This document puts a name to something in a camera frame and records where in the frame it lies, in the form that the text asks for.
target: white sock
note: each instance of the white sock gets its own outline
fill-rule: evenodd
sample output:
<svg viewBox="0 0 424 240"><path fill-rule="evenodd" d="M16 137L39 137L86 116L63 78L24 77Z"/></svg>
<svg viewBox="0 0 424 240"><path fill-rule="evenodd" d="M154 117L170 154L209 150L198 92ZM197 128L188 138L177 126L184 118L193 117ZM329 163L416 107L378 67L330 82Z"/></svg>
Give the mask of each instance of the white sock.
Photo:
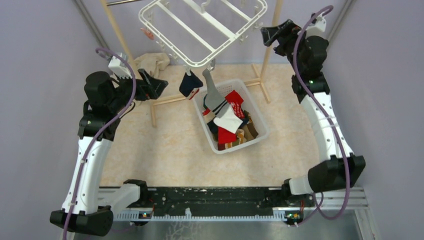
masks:
<svg viewBox="0 0 424 240"><path fill-rule="evenodd" d="M218 127L221 127L233 134L236 133L237 129L239 129L240 125L243 123L243 121L234 114L231 106L225 110L221 117L215 117L213 122Z"/></svg>

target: beige cloth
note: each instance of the beige cloth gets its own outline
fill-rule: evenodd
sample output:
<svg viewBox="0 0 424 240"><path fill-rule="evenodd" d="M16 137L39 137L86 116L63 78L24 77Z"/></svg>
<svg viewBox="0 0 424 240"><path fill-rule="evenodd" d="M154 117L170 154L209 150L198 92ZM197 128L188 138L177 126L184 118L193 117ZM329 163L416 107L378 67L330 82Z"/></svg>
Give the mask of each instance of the beige cloth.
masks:
<svg viewBox="0 0 424 240"><path fill-rule="evenodd" d="M145 53L136 59L134 63L137 69L144 69L150 76L159 77L159 70L163 71L170 64L170 58L166 53Z"/></svg>

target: marble patterned surface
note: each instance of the marble patterned surface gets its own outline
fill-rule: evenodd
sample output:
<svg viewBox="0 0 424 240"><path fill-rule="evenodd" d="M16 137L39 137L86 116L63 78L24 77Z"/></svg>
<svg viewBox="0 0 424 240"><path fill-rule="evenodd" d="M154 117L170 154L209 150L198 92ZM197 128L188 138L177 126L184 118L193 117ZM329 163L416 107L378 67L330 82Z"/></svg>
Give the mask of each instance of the marble patterned surface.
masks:
<svg viewBox="0 0 424 240"><path fill-rule="evenodd" d="M200 79L202 69L193 71ZM291 88L293 70L288 64L270 64L265 75L271 103L261 88L249 87L268 127L267 139L227 154L215 154L203 132L193 102L188 100L156 107L157 128L150 107L138 103L121 121L104 164L101 186L120 186L127 179L148 186L280 186L298 177L318 161L318 147L306 113ZM162 96L178 94L182 66L169 66L159 78L169 81ZM216 82L255 78L250 64L217 65Z"/></svg>

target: laundry basket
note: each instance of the laundry basket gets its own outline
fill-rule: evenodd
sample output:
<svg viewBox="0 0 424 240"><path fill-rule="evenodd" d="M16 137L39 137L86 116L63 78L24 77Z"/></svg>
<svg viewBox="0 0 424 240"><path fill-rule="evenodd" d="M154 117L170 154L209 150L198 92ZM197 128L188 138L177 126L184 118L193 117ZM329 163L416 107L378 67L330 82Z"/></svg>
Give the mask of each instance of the laundry basket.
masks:
<svg viewBox="0 0 424 240"><path fill-rule="evenodd" d="M206 86L204 86L200 88L199 92L194 96L193 103L194 107L196 108L198 118L201 122L201 126L203 127L204 133L206 134L207 141L209 142L210 147L212 148L212 151L216 154L231 153L266 139L270 134L270 129L265 123L264 117L259 111L259 108L256 105L252 95L248 91L248 88L246 87L245 83L240 79L231 79L217 83L215 84L215 86L223 97L231 93L233 90L240 94L241 98L243 98L244 100L244 102L241 104L241 108L250 113L250 117L253 121L254 127L256 128L258 136L255 139L242 143L240 145L233 146L221 151L218 150L218 143L214 141L213 135L209 130L208 125L203 119L203 111L205 111L205 108L203 107L203 101L205 95L208 93Z"/></svg>

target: gray sock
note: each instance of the gray sock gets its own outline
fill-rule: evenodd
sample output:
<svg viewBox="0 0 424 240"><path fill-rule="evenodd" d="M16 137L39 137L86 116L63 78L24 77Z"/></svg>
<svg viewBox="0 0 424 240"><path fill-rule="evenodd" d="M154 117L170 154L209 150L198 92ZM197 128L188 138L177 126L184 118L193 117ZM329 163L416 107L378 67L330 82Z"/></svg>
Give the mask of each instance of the gray sock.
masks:
<svg viewBox="0 0 424 240"><path fill-rule="evenodd" d="M203 77L206 79L207 95L204 99L204 104L210 109L218 118L227 111L230 107L228 101L217 90L212 79L211 72L206 68L203 71Z"/></svg>

